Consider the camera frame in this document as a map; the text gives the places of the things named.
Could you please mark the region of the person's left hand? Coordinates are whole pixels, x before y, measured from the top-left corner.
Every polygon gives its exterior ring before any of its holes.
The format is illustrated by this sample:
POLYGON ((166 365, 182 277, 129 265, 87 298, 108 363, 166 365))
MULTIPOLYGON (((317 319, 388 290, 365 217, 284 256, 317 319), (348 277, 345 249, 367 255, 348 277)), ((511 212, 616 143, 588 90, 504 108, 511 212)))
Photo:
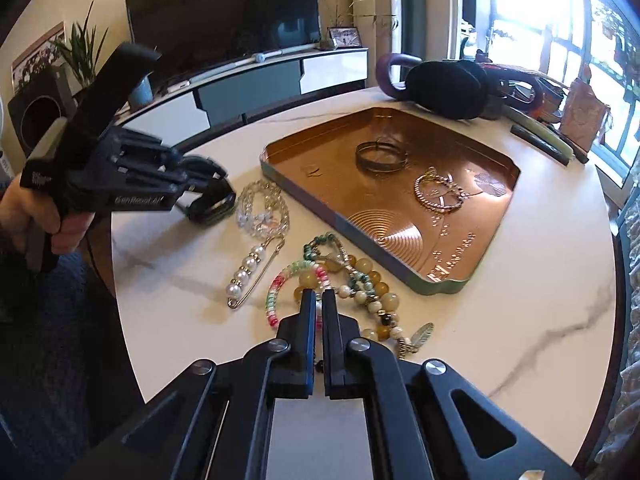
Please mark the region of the person's left hand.
POLYGON ((53 255, 70 254, 85 237, 94 213, 70 212, 61 217, 50 196, 21 187, 21 176, 17 174, 1 193, 1 236, 24 252, 28 228, 34 224, 51 235, 53 255))

